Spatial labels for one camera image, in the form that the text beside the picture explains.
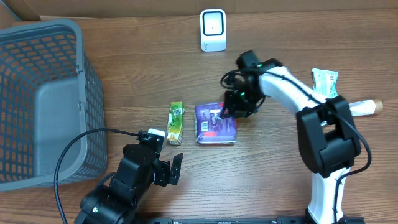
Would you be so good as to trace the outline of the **green yellow snack packet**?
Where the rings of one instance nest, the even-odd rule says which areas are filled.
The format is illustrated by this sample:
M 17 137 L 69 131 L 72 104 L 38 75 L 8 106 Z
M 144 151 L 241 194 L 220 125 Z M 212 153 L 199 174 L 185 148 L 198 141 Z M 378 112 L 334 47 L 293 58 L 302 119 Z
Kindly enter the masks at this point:
M 171 102 L 167 123 L 167 141 L 170 145 L 179 146 L 182 143 L 184 104 L 181 101 Z

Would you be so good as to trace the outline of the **purple Carefree pad packet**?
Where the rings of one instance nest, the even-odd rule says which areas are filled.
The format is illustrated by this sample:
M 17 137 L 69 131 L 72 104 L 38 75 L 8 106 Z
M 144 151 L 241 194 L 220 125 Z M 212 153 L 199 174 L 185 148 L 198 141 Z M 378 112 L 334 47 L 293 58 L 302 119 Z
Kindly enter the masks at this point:
M 195 134 L 199 144 L 234 144 L 237 124 L 234 118 L 223 117 L 223 103 L 195 106 Z

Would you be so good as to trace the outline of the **teal tissue packet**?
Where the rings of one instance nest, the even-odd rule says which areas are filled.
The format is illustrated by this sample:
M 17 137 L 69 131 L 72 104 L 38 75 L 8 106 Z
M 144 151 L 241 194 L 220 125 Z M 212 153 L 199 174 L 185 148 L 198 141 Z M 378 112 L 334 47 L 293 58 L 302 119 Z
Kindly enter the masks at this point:
M 338 80 L 338 72 L 331 70 L 322 70 L 318 68 L 312 69 L 313 73 L 313 90 L 328 98 L 338 96 L 336 83 Z

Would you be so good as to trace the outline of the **white tube gold cap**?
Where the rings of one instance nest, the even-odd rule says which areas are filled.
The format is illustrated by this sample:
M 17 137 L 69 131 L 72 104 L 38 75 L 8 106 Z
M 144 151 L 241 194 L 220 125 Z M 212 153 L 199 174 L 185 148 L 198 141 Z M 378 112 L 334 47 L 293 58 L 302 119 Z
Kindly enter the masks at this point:
M 369 116 L 380 113 L 383 109 L 383 103 L 377 99 L 363 100 L 350 103 L 349 108 L 353 116 Z

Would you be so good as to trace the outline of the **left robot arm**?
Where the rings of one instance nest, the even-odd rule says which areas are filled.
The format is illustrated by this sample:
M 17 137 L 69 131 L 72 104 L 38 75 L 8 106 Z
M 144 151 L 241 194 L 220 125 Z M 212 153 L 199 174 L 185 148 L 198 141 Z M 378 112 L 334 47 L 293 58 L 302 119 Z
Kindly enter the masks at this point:
M 124 146 L 117 171 L 83 198 L 75 223 L 138 223 L 137 205 L 151 185 L 177 185 L 183 154 L 176 155 L 172 162 L 160 160 L 167 133 L 139 131 L 137 140 L 137 144 Z

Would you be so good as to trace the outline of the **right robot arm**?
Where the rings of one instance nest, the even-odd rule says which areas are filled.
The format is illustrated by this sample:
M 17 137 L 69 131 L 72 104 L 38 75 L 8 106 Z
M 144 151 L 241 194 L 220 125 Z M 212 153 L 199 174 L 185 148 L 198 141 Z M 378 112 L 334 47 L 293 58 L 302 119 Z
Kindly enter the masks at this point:
M 365 171 L 372 161 L 346 99 L 316 93 L 281 62 L 260 62 L 252 50 L 242 53 L 236 65 L 220 80 L 226 89 L 222 116 L 247 118 L 267 97 L 295 116 L 299 153 L 312 173 L 312 196 L 303 222 L 364 223 L 363 217 L 347 217 L 342 209 L 346 178 Z

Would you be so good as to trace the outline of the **white barcode scanner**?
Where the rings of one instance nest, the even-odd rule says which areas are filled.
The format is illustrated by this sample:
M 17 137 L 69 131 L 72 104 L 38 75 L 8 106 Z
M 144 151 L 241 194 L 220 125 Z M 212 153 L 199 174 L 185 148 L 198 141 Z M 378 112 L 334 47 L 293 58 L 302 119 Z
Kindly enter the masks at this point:
M 200 41 L 203 52 L 226 50 L 226 13 L 222 9 L 205 9 L 200 14 Z

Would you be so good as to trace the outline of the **grey plastic shopping basket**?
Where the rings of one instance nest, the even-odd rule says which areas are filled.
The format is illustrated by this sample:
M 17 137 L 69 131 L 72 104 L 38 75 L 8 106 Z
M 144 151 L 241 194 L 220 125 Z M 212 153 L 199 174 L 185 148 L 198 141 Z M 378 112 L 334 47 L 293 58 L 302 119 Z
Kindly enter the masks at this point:
M 108 165 L 103 87 L 75 22 L 1 31 L 1 190 L 101 176 Z

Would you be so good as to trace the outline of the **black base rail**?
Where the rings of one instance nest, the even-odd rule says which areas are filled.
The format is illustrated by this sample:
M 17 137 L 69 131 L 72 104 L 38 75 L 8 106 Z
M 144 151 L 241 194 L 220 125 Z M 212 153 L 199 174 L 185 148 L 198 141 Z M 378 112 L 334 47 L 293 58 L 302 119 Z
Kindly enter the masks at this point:
M 310 223 L 305 217 L 248 218 L 248 219 L 179 219 L 169 217 L 153 218 L 147 224 L 304 224 Z

